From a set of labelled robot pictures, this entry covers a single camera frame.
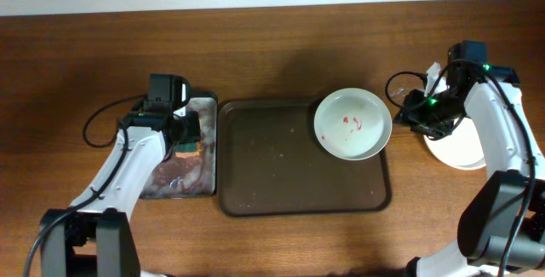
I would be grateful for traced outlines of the orange green scrubbing sponge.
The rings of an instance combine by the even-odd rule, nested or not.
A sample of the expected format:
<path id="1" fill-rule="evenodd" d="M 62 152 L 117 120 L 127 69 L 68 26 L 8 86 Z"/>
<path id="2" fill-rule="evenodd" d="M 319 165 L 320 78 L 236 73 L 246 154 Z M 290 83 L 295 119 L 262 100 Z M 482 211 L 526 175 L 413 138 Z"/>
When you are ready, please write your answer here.
<path id="1" fill-rule="evenodd" d="M 198 142 L 178 144 L 175 148 L 175 156 L 185 157 L 185 156 L 198 155 L 198 151 L 199 151 Z"/>

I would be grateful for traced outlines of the white plate with red stains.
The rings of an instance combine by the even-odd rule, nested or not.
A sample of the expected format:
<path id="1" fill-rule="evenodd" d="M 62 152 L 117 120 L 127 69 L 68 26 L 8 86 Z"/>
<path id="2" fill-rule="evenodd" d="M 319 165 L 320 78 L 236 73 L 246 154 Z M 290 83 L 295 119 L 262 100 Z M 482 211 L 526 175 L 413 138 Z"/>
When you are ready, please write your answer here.
<path id="1" fill-rule="evenodd" d="M 424 136 L 423 140 L 431 154 L 450 167 L 458 170 L 477 170 L 486 167 L 478 132 L 470 118 L 463 119 L 450 136 L 438 141 L 432 141 Z"/>

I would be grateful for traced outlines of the white plate with red smears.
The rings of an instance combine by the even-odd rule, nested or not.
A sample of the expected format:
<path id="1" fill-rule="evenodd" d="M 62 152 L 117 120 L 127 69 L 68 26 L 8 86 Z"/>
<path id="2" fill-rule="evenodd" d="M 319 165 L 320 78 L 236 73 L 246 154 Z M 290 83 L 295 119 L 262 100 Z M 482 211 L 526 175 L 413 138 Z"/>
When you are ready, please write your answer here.
<path id="1" fill-rule="evenodd" d="M 339 159 L 356 161 L 377 155 L 387 145 L 393 121 L 377 95 L 345 88 L 318 104 L 313 128 L 324 150 Z"/>

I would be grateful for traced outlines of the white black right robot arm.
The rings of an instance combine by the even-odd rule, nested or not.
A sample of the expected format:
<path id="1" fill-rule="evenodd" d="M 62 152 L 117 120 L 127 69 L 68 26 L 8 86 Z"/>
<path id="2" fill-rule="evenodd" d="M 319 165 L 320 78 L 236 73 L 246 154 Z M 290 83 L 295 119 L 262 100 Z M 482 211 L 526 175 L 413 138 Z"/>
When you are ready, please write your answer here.
<path id="1" fill-rule="evenodd" d="M 432 141 L 463 119 L 476 128 L 487 182 L 462 213 L 456 240 L 415 257 L 405 276 L 503 276 L 544 269 L 544 155 L 525 117 L 516 71 L 487 60 L 484 43 L 450 47 L 448 63 L 421 74 L 393 122 Z"/>

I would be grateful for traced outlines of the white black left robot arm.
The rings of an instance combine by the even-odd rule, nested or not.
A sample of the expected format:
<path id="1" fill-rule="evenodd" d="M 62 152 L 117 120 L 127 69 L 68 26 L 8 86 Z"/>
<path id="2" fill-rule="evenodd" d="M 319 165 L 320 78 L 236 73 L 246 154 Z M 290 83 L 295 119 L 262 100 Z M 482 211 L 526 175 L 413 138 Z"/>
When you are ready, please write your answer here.
<path id="1" fill-rule="evenodd" d="M 28 259 L 43 276 L 145 276 L 129 220 L 169 145 L 200 137 L 198 114 L 129 113 L 112 151 L 88 187 L 65 209 L 49 209 Z"/>

